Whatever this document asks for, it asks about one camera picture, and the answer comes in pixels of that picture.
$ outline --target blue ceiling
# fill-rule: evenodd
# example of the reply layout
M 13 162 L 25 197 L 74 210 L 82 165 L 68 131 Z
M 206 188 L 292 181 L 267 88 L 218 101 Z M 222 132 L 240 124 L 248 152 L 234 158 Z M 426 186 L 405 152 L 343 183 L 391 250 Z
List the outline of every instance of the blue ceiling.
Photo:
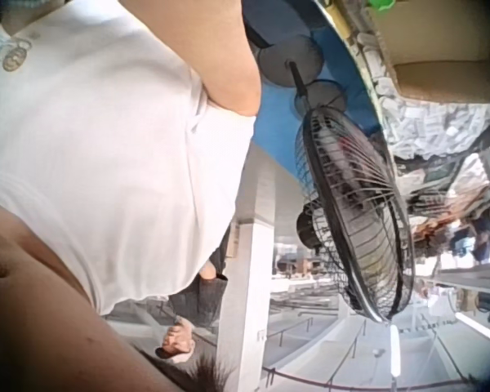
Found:
M 319 78 L 341 84 L 347 95 L 346 113 L 366 135 L 370 136 L 381 129 L 354 61 L 336 31 L 324 27 L 324 18 L 319 12 L 304 15 L 303 21 L 301 14 L 298 15 L 282 0 L 249 0 L 243 4 L 243 9 L 247 21 L 267 42 L 280 42 L 297 34 L 312 36 L 321 47 L 325 59 Z M 277 87 L 264 81 L 253 138 L 258 146 L 294 176 L 294 145 L 301 124 L 294 109 L 295 94 L 295 89 Z

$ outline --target people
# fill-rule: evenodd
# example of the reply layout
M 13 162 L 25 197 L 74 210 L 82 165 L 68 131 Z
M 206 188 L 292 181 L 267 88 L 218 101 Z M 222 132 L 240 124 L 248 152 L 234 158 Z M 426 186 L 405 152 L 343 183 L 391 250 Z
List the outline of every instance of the people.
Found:
M 13 390 L 221 390 L 210 360 L 150 366 L 99 314 L 188 287 L 231 221 L 261 97 L 240 1 L 0 5 Z

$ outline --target fan guard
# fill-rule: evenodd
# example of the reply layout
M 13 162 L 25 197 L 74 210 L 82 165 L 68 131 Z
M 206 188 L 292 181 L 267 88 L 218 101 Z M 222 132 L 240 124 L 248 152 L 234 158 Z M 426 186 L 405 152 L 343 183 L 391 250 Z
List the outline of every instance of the fan guard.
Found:
M 296 168 L 338 292 L 359 314 L 390 320 L 415 271 L 406 208 L 381 156 L 342 112 L 320 107 L 298 132 Z

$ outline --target white pillar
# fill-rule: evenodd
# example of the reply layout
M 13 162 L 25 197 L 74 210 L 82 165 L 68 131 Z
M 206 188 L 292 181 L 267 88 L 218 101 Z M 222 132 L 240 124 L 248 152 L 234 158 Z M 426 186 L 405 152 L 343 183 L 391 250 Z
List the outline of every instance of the white pillar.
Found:
M 259 386 L 269 322 L 274 227 L 258 220 L 239 226 L 238 254 L 229 260 L 229 286 L 221 306 L 217 359 L 233 370 L 229 392 Z

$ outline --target fluorescent light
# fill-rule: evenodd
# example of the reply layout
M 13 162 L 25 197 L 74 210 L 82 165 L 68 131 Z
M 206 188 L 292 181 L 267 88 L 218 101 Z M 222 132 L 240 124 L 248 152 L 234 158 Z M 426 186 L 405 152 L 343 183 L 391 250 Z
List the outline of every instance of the fluorescent light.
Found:
M 485 335 L 488 339 L 490 339 L 490 329 L 486 328 L 484 325 L 459 312 L 456 313 L 456 319 L 462 321 L 470 328 L 473 328 L 475 331 L 479 332 L 482 335 Z
M 394 377 L 401 375 L 401 349 L 399 348 L 399 329 L 390 326 L 390 373 Z

